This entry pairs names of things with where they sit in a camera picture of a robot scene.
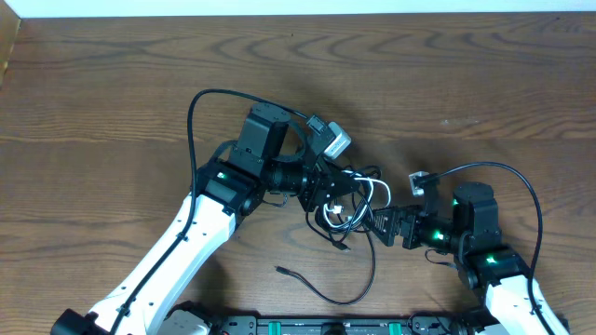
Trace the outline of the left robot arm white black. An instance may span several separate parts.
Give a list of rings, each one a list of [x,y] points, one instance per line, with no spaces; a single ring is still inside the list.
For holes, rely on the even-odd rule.
[[[332,165],[350,144],[335,122],[312,115],[293,155],[280,150],[299,125],[272,103],[251,106],[239,137],[196,169],[190,194],[172,224],[121,284],[86,315],[65,310],[54,334],[207,334],[210,324],[174,303],[199,268],[224,244],[264,195],[295,196],[304,211],[354,192],[358,183]]]

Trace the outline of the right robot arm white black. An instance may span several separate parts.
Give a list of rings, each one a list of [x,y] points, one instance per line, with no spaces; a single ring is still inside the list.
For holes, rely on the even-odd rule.
[[[498,205],[488,184],[464,182],[453,192],[451,217],[439,214],[439,190],[431,181],[422,188],[424,202],[374,210],[366,228],[386,246],[402,240],[405,249],[424,247],[453,255],[464,287],[478,307],[453,319],[452,334],[566,334],[567,321],[549,307],[531,268],[502,240]]]

